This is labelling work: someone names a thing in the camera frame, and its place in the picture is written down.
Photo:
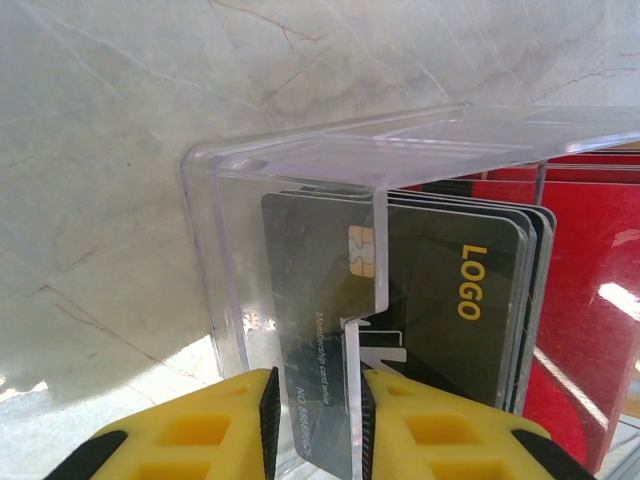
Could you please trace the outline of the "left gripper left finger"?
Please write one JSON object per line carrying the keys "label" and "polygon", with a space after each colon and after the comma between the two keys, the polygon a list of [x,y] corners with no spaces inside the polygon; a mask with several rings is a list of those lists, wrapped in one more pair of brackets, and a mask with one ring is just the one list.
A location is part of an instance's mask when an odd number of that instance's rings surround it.
{"label": "left gripper left finger", "polygon": [[113,422],[51,479],[272,479],[281,414],[277,368],[256,369]]}

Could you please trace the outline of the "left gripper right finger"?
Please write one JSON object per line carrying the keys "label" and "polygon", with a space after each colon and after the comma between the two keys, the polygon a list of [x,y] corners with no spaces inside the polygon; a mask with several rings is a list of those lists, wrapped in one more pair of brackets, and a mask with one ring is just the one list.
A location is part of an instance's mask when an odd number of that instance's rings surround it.
{"label": "left gripper right finger", "polygon": [[363,373],[371,479],[589,479],[550,434],[523,417],[410,380]]}

